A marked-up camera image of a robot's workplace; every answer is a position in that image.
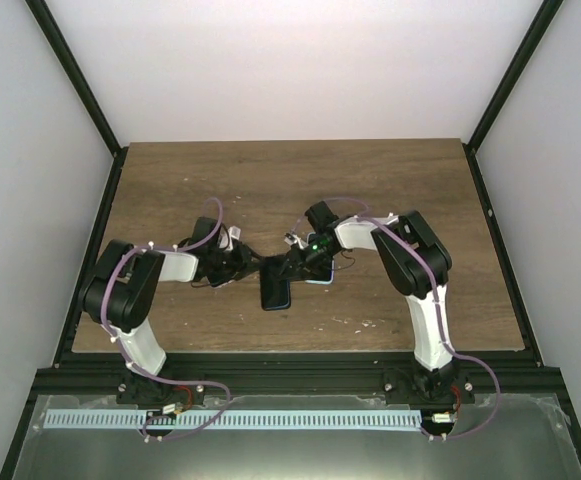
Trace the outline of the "pink-edged black phone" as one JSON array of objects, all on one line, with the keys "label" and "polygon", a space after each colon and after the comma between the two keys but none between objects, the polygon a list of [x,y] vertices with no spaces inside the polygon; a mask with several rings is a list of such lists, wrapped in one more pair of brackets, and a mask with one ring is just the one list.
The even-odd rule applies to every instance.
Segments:
[{"label": "pink-edged black phone", "polygon": [[208,286],[211,288],[221,288],[224,285],[230,284],[234,280],[232,278],[221,279],[217,281],[208,281]]}]

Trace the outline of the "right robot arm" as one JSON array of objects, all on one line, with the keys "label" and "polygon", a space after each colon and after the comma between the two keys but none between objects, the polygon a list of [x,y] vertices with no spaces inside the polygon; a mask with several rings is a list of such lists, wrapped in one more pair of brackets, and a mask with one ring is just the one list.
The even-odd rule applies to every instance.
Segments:
[{"label": "right robot arm", "polygon": [[291,306],[291,284],[330,284],[335,257],[362,249],[379,255],[392,286],[411,315],[415,349],[413,389],[428,403],[445,396],[457,376],[446,334],[445,296],[452,260],[418,211],[384,218],[337,216],[323,200],[305,212],[313,232],[306,239],[286,235],[284,255],[267,257],[260,267],[260,299],[265,311]]}]

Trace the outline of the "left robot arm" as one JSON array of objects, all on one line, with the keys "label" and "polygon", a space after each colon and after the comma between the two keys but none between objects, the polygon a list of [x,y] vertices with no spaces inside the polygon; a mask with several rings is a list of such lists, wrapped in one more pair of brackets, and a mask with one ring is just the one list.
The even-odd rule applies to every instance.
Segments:
[{"label": "left robot arm", "polygon": [[150,325],[157,286],[219,288],[254,274],[263,256],[240,235],[238,227],[202,216],[191,236],[171,246],[113,239],[87,275],[79,292],[81,309],[106,331],[128,370],[142,376],[138,388],[151,403],[164,403],[174,389],[185,387],[163,371],[167,354]]}]

